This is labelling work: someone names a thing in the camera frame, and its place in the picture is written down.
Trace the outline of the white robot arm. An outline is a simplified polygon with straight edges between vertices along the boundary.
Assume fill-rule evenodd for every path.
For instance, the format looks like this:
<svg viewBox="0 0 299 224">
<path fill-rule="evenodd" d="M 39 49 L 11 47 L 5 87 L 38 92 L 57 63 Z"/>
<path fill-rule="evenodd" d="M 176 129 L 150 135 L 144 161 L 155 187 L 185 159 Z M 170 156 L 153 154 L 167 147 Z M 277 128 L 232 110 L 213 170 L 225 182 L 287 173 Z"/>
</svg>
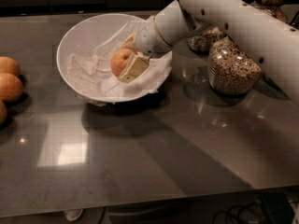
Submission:
<svg viewBox="0 0 299 224">
<path fill-rule="evenodd" d="M 175 0 L 123 45 L 161 57 L 180 39 L 220 27 L 299 104 L 299 31 L 242 0 Z"/>
</svg>

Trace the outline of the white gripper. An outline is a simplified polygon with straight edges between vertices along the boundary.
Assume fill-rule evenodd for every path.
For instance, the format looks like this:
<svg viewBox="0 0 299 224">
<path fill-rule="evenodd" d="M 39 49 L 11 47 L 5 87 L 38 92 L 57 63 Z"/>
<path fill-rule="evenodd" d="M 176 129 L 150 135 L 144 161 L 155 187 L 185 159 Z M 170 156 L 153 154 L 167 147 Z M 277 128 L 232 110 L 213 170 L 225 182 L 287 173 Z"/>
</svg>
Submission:
<svg viewBox="0 0 299 224">
<path fill-rule="evenodd" d="M 171 50 L 159 29 L 154 16 L 142 23 L 136 33 L 130 34 L 120 45 L 120 49 L 131 49 L 141 51 L 153 58 L 161 58 Z M 125 68 L 118 76 L 118 80 L 130 83 L 138 78 L 150 66 L 150 60 L 142 54 L 131 53 Z"/>
</svg>

